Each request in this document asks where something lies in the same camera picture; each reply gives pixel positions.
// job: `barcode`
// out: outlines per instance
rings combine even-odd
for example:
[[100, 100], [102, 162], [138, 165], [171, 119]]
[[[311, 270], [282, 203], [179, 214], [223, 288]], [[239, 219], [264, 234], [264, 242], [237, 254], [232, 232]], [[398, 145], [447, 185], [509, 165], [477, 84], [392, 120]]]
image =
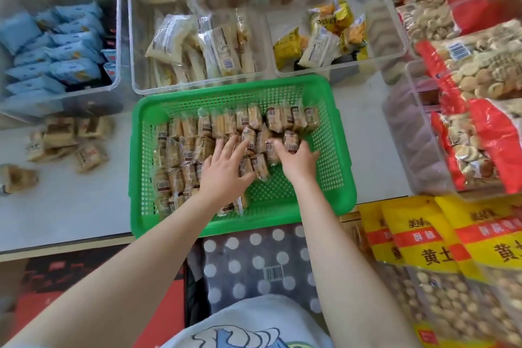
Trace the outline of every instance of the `barcode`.
[[453, 58], [453, 61], [460, 61], [461, 59], [467, 58], [471, 55], [467, 47], [462, 43], [454, 43], [448, 47], [449, 55]]
[[269, 282], [282, 280], [284, 278], [283, 266], [264, 267], [263, 278]]

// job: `hand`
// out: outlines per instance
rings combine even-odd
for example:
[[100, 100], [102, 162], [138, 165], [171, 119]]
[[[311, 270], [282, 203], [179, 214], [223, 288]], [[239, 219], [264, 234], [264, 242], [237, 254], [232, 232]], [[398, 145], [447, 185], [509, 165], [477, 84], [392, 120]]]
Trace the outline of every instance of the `hand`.
[[281, 140], [275, 139], [273, 144], [283, 164], [284, 175], [294, 188], [297, 184], [315, 181], [315, 164], [321, 155], [319, 150], [312, 153], [308, 142], [301, 141], [297, 153], [290, 154]]
[[214, 154], [203, 164], [199, 194], [210, 199], [217, 210], [243, 195], [256, 178], [253, 172], [239, 177], [239, 163], [248, 146], [248, 140], [240, 143], [234, 150], [237, 138], [237, 135], [232, 136], [224, 146], [224, 140], [218, 139]]

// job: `person's left hand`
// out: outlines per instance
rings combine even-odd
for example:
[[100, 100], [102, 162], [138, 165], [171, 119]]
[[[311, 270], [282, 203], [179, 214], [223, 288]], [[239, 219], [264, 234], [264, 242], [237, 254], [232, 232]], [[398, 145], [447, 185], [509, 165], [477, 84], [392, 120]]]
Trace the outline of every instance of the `person's left hand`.
[[239, 163], [248, 146], [248, 140], [240, 143], [234, 150], [237, 138], [237, 135], [233, 135], [224, 146], [224, 141], [218, 139], [214, 154], [203, 164], [199, 194], [210, 199], [217, 209], [238, 199], [256, 178], [253, 172], [239, 177]]

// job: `cartoon print on shirt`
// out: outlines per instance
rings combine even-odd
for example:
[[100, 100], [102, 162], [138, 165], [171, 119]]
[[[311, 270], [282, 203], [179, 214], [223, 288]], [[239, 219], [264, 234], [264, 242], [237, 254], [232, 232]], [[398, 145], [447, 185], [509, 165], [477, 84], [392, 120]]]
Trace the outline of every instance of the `cartoon print on shirt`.
[[237, 326], [212, 326], [180, 341], [179, 348], [313, 348], [302, 342], [285, 343], [279, 329], [246, 331]]

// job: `person's right hand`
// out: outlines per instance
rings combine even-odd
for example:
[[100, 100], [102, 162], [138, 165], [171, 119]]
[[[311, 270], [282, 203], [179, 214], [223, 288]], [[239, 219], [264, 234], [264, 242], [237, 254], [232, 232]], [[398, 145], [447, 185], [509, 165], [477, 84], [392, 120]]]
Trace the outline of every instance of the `person's right hand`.
[[273, 146], [283, 164], [284, 175], [294, 187], [298, 183], [315, 181], [315, 165], [321, 155], [319, 150], [312, 153], [304, 140], [295, 154], [288, 153], [279, 139], [273, 140]]

